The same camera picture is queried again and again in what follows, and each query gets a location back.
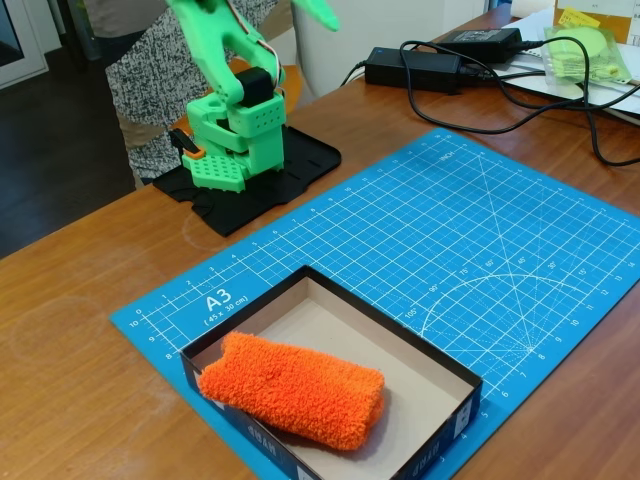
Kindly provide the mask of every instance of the cutting mat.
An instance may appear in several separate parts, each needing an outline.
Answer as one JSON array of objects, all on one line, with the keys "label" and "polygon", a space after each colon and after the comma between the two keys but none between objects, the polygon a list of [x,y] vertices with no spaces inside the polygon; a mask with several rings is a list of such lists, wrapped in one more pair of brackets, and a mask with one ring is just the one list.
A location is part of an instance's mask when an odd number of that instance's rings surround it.
[{"label": "cutting mat", "polygon": [[179,350],[310,264],[485,381],[428,478],[457,471],[640,277],[640,220],[434,130],[113,315],[264,478],[284,478],[194,393]]}]

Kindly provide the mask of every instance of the open box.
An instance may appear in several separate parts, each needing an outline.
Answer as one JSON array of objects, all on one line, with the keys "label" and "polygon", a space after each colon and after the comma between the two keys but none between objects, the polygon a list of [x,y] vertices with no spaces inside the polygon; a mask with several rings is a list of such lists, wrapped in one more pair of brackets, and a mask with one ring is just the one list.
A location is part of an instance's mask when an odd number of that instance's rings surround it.
[{"label": "open box", "polygon": [[384,414],[354,452],[332,450],[211,402],[293,479],[419,478],[478,412],[480,377],[311,267],[295,271],[183,349],[196,391],[198,376],[222,356],[222,339],[231,331],[312,348],[385,376]]}]

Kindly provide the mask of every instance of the black power brick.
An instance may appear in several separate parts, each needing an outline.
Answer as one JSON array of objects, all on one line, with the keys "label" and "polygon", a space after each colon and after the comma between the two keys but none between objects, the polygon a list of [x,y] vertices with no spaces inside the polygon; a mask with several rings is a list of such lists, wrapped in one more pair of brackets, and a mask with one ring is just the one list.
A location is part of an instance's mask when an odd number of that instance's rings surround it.
[{"label": "black power brick", "polygon": [[436,43],[482,63],[506,63],[522,50],[516,47],[522,44],[517,28],[456,30]]},{"label": "black power brick", "polygon": [[[411,87],[416,90],[455,93],[460,84],[462,61],[456,55],[418,50],[404,52],[411,70]],[[397,48],[376,47],[365,63],[367,83],[387,87],[407,87],[407,71]]]}]

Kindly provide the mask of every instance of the orange towel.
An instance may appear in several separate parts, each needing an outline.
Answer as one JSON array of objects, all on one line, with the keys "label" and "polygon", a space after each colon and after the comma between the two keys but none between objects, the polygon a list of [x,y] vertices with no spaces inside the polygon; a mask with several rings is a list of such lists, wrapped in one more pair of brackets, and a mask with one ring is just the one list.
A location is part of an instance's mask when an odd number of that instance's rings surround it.
[{"label": "orange towel", "polygon": [[384,376],[308,348],[229,333],[198,380],[202,394],[338,450],[367,440],[384,408]]}]

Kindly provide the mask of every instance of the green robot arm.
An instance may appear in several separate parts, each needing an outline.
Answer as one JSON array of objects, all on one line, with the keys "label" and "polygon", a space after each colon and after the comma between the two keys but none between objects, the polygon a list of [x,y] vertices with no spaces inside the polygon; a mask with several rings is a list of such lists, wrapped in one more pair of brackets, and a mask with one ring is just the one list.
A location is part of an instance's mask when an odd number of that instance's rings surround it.
[{"label": "green robot arm", "polygon": [[[338,29],[338,19],[325,0],[294,1],[327,28]],[[184,151],[182,164],[198,187],[241,192],[245,180],[284,167],[282,125],[286,111],[283,96],[275,92],[284,73],[278,55],[230,0],[167,2],[180,22],[196,65],[213,88],[213,93],[187,105],[197,148]],[[271,77],[271,96],[269,85],[263,82],[266,95],[263,91],[257,103],[245,99],[247,92],[227,65],[225,48],[251,67],[262,69],[259,75],[263,80]]]},{"label": "green robot arm", "polygon": [[[336,31],[340,22],[325,0],[294,0],[313,18]],[[283,80],[276,52],[228,0],[167,0],[175,12],[191,55],[227,105],[240,102],[244,92],[227,66],[224,49],[244,58],[252,67],[266,70],[279,85]]]},{"label": "green robot arm", "polygon": [[293,0],[300,8],[332,32],[340,29],[340,21],[325,0]]}]

